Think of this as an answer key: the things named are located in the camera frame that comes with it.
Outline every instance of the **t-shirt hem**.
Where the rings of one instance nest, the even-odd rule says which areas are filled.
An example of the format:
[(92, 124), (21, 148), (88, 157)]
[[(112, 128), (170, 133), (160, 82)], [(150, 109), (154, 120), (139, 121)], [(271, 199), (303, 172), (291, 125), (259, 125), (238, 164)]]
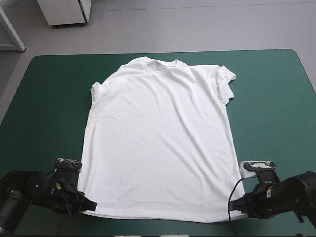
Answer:
[[(178, 212), (168, 212), (168, 211), (152, 211), (152, 210), (126, 210), (126, 209), (109, 209), (103, 207), (97, 207), (94, 211), (85, 211), (83, 214), (103, 217), (103, 218), (113, 218), (113, 219), (164, 219), (164, 220), (181, 220), (181, 221), (193, 221), (202, 223), (211, 222), (222, 222), (228, 221), (228, 214), (222, 215), (205, 215), (205, 214), (191, 214), (191, 213), (178, 213)], [(244, 218), (245, 215), (238, 212), (232, 211), (232, 220), (237, 220)]]

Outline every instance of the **white cabinet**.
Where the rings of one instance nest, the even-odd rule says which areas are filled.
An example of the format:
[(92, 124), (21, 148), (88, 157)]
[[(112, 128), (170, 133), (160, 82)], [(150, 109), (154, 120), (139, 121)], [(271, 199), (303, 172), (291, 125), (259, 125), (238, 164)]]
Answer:
[(38, 0), (50, 26), (89, 21), (91, 0)]

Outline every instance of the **t-shirt neckline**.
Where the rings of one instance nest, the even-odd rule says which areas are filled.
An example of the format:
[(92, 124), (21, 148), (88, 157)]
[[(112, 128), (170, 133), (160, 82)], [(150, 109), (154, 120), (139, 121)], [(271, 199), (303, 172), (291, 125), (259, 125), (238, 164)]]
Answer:
[[(153, 69), (149, 68), (148, 65), (147, 65), (148, 62), (152, 62), (152, 61), (157, 61), (157, 62), (165, 65), (166, 68), (163, 69), (163, 70), (159, 70), (159, 71), (153, 70)], [(142, 65), (143, 69), (147, 73), (149, 73), (149, 74), (163, 74), (163, 75), (168, 74), (174, 68), (178, 68), (180, 66), (180, 64), (181, 64), (181, 62), (178, 59), (176, 59), (174, 61), (171, 61), (171, 62), (167, 62), (167, 61), (161, 61), (161, 60), (158, 60), (158, 59), (151, 59), (149, 57), (142, 57), (142, 58), (140, 58), (140, 62), (141, 62), (141, 65)]]

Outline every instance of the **white t-shirt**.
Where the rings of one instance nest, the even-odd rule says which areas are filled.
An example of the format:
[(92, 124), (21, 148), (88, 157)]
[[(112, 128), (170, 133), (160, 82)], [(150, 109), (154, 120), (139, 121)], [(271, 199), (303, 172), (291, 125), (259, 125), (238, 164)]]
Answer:
[[(235, 77), (224, 66), (142, 57), (96, 82), (78, 189), (98, 206), (85, 213), (227, 220), (240, 179), (226, 111)], [(243, 194), (239, 184), (233, 198)]]

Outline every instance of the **white furniture leg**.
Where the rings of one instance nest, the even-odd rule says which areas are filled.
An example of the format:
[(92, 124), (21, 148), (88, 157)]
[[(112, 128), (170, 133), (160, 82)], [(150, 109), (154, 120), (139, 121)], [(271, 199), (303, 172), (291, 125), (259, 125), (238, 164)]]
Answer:
[(0, 50), (15, 50), (17, 49), (19, 52), (25, 51), (25, 46), (22, 43), (20, 37), (16, 33), (15, 29), (11, 25), (9, 19), (4, 13), (2, 7), (0, 6), (0, 25), (3, 26), (7, 34), (9, 35), (12, 43), (0, 43)]

